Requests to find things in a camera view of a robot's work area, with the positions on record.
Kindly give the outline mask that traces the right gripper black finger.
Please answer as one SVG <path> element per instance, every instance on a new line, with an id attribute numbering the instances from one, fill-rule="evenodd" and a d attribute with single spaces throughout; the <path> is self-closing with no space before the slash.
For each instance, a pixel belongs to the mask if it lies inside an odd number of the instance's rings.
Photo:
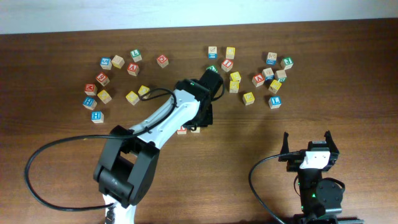
<path id="1" fill-rule="evenodd" d="M 288 142 L 289 134 L 284 132 L 282 147 L 280 150 L 280 154 L 288 154 L 289 153 L 289 142 Z"/>
<path id="2" fill-rule="evenodd" d="M 330 131 L 326 131 L 324 137 L 325 137 L 326 144 L 328 145 L 328 148 L 330 149 L 330 152 L 334 153 L 334 154 L 338 154 L 339 150 L 338 150 L 337 146 L 335 145 L 335 143 L 333 141 L 333 138 L 331 136 L 331 132 Z"/>

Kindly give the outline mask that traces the yellow C block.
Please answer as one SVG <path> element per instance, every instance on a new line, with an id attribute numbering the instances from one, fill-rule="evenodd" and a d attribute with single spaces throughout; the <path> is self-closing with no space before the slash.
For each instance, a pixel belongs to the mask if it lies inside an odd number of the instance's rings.
<path id="1" fill-rule="evenodd" d="M 191 131 L 192 133 L 200 133 L 200 128 L 199 128 L 199 127 L 192 128 L 190 131 Z"/>

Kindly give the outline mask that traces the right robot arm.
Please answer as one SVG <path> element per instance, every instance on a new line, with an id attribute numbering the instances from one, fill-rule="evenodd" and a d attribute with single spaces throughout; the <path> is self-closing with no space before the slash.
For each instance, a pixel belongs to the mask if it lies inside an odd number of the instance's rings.
<path id="1" fill-rule="evenodd" d="M 300 196 L 302 214 L 294 215 L 295 223 L 364 223 L 358 218 L 338 218 L 345 184 L 331 177 L 322 177 L 338 160 L 340 152 L 331 132 L 322 141 L 310 141 L 306 149 L 289 151 L 288 133 L 284 133 L 280 162 L 287 163 L 287 172 L 297 174 L 294 184 Z"/>

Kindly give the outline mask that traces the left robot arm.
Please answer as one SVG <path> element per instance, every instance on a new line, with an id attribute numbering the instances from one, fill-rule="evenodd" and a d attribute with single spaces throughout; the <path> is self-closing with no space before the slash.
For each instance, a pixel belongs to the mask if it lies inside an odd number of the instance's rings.
<path id="1" fill-rule="evenodd" d="M 180 128 L 198 131 L 213 123 L 212 102 L 223 79 L 206 70 L 200 79 L 177 82 L 170 98 L 143 122 L 116 126 L 107 140 L 93 178 L 108 205 L 106 223 L 133 223 L 137 204 L 149 190 L 162 146 Z"/>

